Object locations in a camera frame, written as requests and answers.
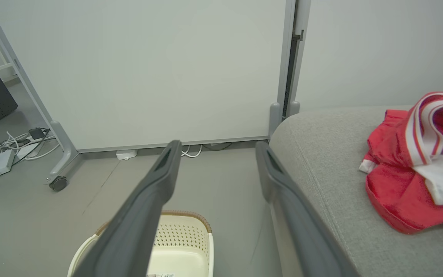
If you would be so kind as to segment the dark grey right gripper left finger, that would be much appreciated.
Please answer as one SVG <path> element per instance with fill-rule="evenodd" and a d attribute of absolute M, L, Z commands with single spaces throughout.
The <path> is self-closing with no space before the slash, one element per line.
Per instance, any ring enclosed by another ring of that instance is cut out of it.
<path fill-rule="evenodd" d="M 74 272 L 75 277 L 145 277 L 162 207 L 171 199 L 182 144 L 167 144 L 97 243 Z"/>

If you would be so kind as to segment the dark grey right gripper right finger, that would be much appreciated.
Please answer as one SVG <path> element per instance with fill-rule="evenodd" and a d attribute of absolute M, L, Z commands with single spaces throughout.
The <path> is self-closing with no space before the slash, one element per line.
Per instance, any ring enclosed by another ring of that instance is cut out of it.
<path fill-rule="evenodd" d="M 284 277 L 358 277 L 355 265 L 269 144 L 257 142 L 262 194 L 269 204 Z"/>

